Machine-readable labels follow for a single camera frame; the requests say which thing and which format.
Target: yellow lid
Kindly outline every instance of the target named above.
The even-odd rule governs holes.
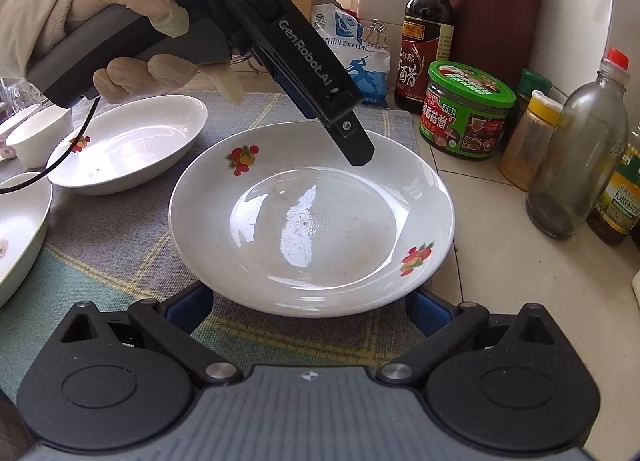
[[[560,121],[562,105],[546,96],[542,91],[533,91],[529,101],[529,109],[553,127],[556,127]]]

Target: bowl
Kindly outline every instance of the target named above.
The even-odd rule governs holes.
[[[12,160],[15,158],[15,149],[9,147],[6,144],[6,139],[11,134],[14,129],[19,126],[23,121],[32,117],[34,113],[38,111],[40,108],[40,104],[34,104],[32,106],[23,109],[22,111],[18,111],[12,117],[7,118],[4,122],[0,124],[0,157],[6,160]]]
[[[190,96],[168,95],[125,104],[89,123],[83,139],[48,175],[51,183],[100,196],[138,186],[183,157],[207,121],[207,106]],[[51,154],[55,162],[78,131]]]
[[[319,122],[235,134],[178,180],[169,226],[184,264],[230,300],[272,314],[333,317],[390,303],[429,279],[452,244],[436,172],[369,132],[351,167]]]
[[[36,176],[25,172],[0,183],[13,186]],[[53,189],[47,178],[16,192],[0,194],[0,307],[24,281],[45,235]]]
[[[6,144],[15,149],[26,168],[42,168],[56,145],[73,128],[71,109],[49,106],[16,127]]]

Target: plastic bag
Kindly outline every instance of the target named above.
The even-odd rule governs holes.
[[[313,6],[311,18],[318,34],[353,78],[364,102],[388,108],[386,77],[391,54],[386,46],[363,41],[362,25],[333,4]]]

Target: bottle with red cap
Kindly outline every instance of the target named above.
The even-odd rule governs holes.
[[[529,218],[552,237],[565,239],[580,229],[625,152],[628,66],[628,57],[612,48],[596,81],[564,104],[526,200]]]

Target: sleeve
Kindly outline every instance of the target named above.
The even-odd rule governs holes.
[[[22,78],[29,60],[65,37],[72,0],[0,0],[0,77]]]

